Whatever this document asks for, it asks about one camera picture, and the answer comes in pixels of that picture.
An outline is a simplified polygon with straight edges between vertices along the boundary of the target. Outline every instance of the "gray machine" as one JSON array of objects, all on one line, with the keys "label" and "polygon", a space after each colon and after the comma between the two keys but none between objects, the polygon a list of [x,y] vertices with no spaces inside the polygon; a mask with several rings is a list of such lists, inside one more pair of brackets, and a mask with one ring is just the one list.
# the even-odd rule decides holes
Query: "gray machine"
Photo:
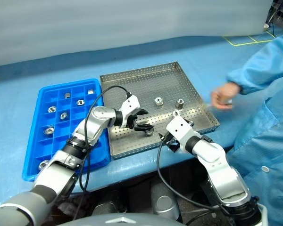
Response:
[{"label": "gray machine", "polygon": [[[0,205],[0,226],[39,226],[49,214],[53,204],[61,197],[68,197],[72,192],[78,175],[75,170],[79,169],[86,157],[86,140],[88,146],[96,145],[103,130],[113,125],[120,128],[130,128],[135,131],[150,131],[153,129],[148,124],[137,124],[138,115],[146,114],[141,109],[136,96],[127,92],[127,99],[121,108],[115,109],[97,106],[91,110],[87,122],[83,120],[74,130],[72,137],[66,145],[56,152],[49,163],[42,169],[36,178],[33,188],[29,192],[20,193],[2,205]],[[181,151],[195,155],[205,166],[208,172],[208,182],[218,198],[221,206],[226,208],[232,216],[243,216],[244,225],[267,225],[266,214],[262,215],[258,209],[257,200],[251,197],[250,191],[240,177],[239,173],[229,166],[223,148],[211,143],[206,137],[192,129],[192,123],[188,123],[180,116],[180,112],[174,113],[174,118],[167,125],[168,134],[162,137],[163,142],[171,145],[171,140],[177,142]],[[159,194],[161,190],[157,185],[153,188],[155,202],[153,209],[155,215],[145,214],[109,214],[98,215],[63,224],[65,226],[95,226],[117,224],[128,225],[165,225],[175,226],[180,223],[170,220],[179,216],[177,203],[174,195],[166,190],[166,194]]]}]

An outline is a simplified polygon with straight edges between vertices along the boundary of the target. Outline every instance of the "blue plastic tray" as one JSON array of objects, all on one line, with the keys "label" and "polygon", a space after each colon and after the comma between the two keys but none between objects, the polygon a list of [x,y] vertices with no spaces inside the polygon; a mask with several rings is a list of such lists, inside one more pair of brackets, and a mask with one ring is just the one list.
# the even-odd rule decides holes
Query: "blue plastic tray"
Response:
[{"label": "blue plastic tray", "polygon": [[[90,89],[93,90],[93,94],[88,94]],[[39,173],[39,164],[43,160],[51,159],[54,153],[66,144],[76,126],[87,116],[89,108],[100,92],[97,79],[48,86],[40,90],[22,172],[24,180],[33,181]],[[64,98],[65,93],[70,93],[71,97]],[[79,99],[83,99],[85,104],[77,106],[76,102]],[[97,105],[103,105],[102,98],[98,100]],[[51,106],[56,106],[57,109],[53,113],[48,113]],[[61,120],[60,115],[63,112],[67,112],[68,116]],[[53,134],[44,134],[48,127],[54,127]],[[105,130],[91,153],[91,169],[105,166],[109,162],[108,132]],[[86,170],[87,162],[84,165],[84,171]]]}]

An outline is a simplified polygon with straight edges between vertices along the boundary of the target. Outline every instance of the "floor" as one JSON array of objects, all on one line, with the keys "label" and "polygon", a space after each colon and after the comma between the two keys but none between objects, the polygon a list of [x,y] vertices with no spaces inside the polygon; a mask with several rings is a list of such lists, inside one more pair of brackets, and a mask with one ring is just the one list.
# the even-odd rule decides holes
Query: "floor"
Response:
[{"label": "floor", "polygon": [[[172,167],[163,169],[163,175],[169,180],[170,184],[179,192],[183,193],[186,197],[192,198],[199,202],[203,201],[200,197],[200,187],[193,174],[192,166],[195,164],[195,160],[189,160]],[[159,179],[156,172],[143,175],[120,184],[110,186],[95,192],[90,193],[86,196],[83,204],[82,214],[89,216],[92,214],[96,203],[99,203],[102,197],[106,194],[113,194],[118,192],[118,197],[121,197],[121,203],[118,205],[120,209],[126,212],[138,212],[138,213],[149,213],[153,214],[151,208],[150,199],[150,184],[153,180]],[[73,207],[77,206],[77,202],[80,196],[75,196],[71,203]],[[190,203],[177,198],[177,202],[181,211],[183,223],[186,224],[191,218],[198,214],[203,213],[204,209],[199,209],[192,206]],[[68,222],[72,218],[63,214],[57,206],[52,210],[51,217],[48,219],[43,226],[55,226],[60,223]],[[221,213],[212,213],[205,215],[195,220],[192,226],[228,226],[224,216]]]}]

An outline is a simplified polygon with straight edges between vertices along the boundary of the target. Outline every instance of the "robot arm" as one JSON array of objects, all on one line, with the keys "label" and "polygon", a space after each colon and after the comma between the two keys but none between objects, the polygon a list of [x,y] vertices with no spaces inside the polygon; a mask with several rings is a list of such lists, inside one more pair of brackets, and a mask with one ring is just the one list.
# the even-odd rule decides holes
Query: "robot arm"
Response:
[{"label": "robot arm", "polygon": [[[217,201],[234,216],[236,225],[258,225],[261,212],[257,206],[257,197],[251,197],[240,174],[228,164],[224,149],[207,136],[194,131],[193,123],[188,123],[179,112],[173,115],[174,118],[166,126],[168,133],[162,137],[163,141],[173,151],[174,147],[179,148],[180,145],[184,152],[197,157],[208,172],[208,182]],[[170,143],[173,138],[177,145]]]},{"label": "robot arm", "polygon": [[[93,108],[87,119],[88,145],[95,146],[103,130],[114,125],[136,131],[153,129],[151,125],[139,125],[135,122],[137,115],[146,113],[148,112],[141,109],[137,97],[131,94],[118,111],[103,106]],[[85,120],[41,170],[31,191],[20,193],[0,205],[0,226],[38,226],[59,198],[70,195],[78,179],[75,171],[83,167],[87,154]]]}]

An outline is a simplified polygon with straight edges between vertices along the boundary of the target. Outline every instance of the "white wall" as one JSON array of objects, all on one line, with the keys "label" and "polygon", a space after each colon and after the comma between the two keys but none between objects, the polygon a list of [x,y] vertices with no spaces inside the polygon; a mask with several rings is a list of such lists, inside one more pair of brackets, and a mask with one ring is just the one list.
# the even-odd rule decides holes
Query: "white wall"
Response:
[{"label": "white wall", "polygon": [[187,35],[262,32],[272,0],[0,0],[0,65]]}]

